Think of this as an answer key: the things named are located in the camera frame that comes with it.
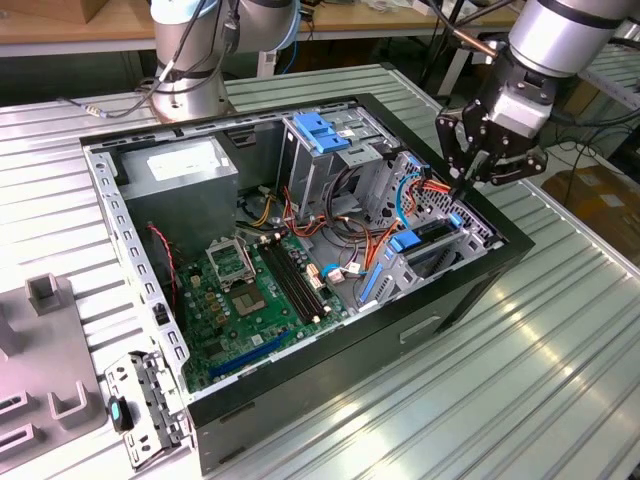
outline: table leg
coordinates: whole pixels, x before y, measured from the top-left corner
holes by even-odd
[[[451,95],[453,87],[458,81],[458,77],[460,77],[460,73],[464,68],[464,64],[467,62],[467,58],[469,58],[470,53],[471,52],[468,50],[458,49],[451,61],[451,65],[449,65],[447,74],[444,76],[444,79],[440,84],[438,95]]]

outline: ram slot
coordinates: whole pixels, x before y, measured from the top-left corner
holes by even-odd
[[[300,320],[308,325],[313,322],[314,317],[324,315],[322,304],[310,291],[310,287],[286,252],[282,250],[281,253],[284,255],[278,254],[281,250],[282,247],[279,245],[266,245],[260,249],[260,252],[269,271],[300,316]]]
[[[278,247],[275,250],[275,254],[280,262],[285,265],[285,268],[293,272],[292,280],[296,283],[296,286],[300,290],[300,292],[305,296],[307,302],[309,302],[309,304],[313,306],[315,314],[320,317],[324,316],[325,312],[322,308],[320,300],[318,300],[316,294],[313,292],[313,290],[311,290],[311,287],[307,283],[304,276],[300,273],[296,265],[293,263],[293,260],[291,260],[291,257],[289,257],[287,251],[282,247]]]

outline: expansion slot bracket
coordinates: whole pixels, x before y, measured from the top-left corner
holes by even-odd
[[[126,409],[112,408],[112,420],[115,423],[126,413],[132,421],[123,442],[134,470],[179,448],[191,436],[178,388],[159,351],[129,353],[110,366],[105,376],[112,399]]]

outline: yellow wire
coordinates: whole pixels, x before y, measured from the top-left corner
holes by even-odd
[[[264,212],[262,212],[262,216],[258,220],[256,220],[255,222],[253,222],[251,224],[252,227],[260,227],[260,226],[262,226],[262,225],[264,225],[266,223],[267,218],[269,217],[269,211],[271,210],[271,200],[272,200],[272,198],[273,197],[271,195],[269,195],[267,197],[267,203],[264,206]]]
[[[429,182],[434,183],[440,187],[449,188],[449,185],[447,185],[446,183],[438,182],[437,180],[434,180],[434,179],[429,180]]]

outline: cardboard box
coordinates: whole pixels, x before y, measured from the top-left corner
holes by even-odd
[[[559,172],[542,184],[560,203],[571,172]],[[576,170],[567,209],[613,248],[640,266],[640,187],[603,166]]]
[[[108,0],[0,0],[0,9],[88,23]]]

